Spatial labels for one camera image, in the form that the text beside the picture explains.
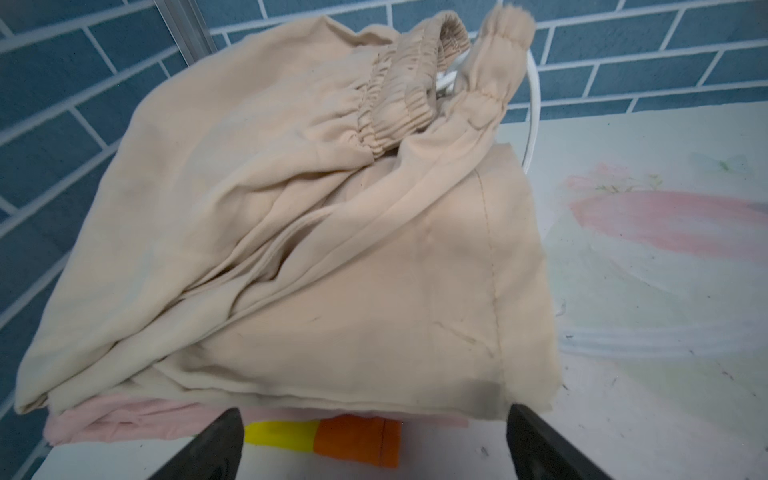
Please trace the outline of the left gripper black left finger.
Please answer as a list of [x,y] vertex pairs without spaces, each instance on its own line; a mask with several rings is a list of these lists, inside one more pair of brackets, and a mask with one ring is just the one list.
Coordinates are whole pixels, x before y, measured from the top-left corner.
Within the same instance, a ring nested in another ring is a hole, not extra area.
[[154,472],[149,480],[235,479],[242,458],[244,434],[240,410],[230,408]]

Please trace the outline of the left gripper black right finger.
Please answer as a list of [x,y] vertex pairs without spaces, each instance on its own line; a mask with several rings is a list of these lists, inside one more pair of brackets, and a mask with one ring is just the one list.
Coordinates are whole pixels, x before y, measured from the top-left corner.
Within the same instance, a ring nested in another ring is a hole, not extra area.
[[518,479],[611,479],[525,405],[511,406],[507,416],[506,441]]

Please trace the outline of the pink shorts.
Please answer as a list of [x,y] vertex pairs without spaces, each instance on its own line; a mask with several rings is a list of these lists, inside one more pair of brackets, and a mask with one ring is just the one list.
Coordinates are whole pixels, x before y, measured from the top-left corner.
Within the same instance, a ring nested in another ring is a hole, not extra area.
[[200,433],[229,408],[240,410],[245,425],[265,421],[325,420],[347,414],[462,428],[469,424],[468,419],[458,415],[231,407],[116,394],[97,396],[60,414],[49,409],[43,438],[52,446],[79,442],[176,440]]

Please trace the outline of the rainbow striped shorts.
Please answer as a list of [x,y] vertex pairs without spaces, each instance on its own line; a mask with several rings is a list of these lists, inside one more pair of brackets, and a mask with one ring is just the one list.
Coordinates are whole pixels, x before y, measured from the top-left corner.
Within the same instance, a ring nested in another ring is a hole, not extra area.
[[401,432],[400,421],[342,415],[323,420],[251,423],[244,429],[244,442],[396,469]]

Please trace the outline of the beige shorts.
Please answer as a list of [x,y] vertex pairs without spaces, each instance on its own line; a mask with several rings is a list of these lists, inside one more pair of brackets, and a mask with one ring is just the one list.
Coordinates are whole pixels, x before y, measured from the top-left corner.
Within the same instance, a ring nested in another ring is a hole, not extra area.
[[536,26],[326,18],[155,88],[105,171],[15,409],[101,395],[498,420],[561,384],[531,187],[497,140]]

